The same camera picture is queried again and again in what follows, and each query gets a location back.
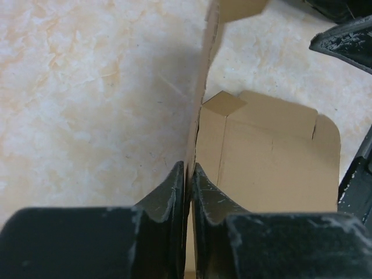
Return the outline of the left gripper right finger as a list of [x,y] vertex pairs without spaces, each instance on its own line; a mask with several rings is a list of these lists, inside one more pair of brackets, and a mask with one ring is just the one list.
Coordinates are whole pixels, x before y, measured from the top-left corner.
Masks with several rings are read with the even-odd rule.
[[371,238],[357,218],[249,212],[199,164],[191,183],[198,278],[371,277]]

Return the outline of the cardboard box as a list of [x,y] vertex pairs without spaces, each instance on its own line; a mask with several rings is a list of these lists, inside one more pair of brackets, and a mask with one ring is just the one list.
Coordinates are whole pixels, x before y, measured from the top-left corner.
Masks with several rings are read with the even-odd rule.
[[185,179],[187,256],[195,265],[192,176],[197,164],[208,179],[252,213],[336,213],[340,134],[318,111],[252,91],[225,91],[204,100],[210,66],[226,23],[259,14],[265,1],[211,1],[193,98]]

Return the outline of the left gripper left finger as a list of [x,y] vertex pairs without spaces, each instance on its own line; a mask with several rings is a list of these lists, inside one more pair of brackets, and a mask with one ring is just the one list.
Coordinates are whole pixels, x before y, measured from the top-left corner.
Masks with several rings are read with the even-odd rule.
[[182,278],[184,164],[132,206],[24,208],[1,230],[2,278]]

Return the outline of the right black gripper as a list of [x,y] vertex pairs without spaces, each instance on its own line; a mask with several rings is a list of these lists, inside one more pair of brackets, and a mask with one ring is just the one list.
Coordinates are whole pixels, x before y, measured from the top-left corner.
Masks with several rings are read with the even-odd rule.
[[338,211],[358,218],[371,229],[371,130],[368,130],[338,189]]

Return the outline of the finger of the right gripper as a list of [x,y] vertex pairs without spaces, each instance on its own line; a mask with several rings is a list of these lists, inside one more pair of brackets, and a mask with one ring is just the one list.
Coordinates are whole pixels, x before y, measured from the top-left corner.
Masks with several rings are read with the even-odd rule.
[[353,19],[317,34],[309,49],[371,72],[371,16]]
[[306,0],[305,2],[336,24],[371,15],[371,0]]

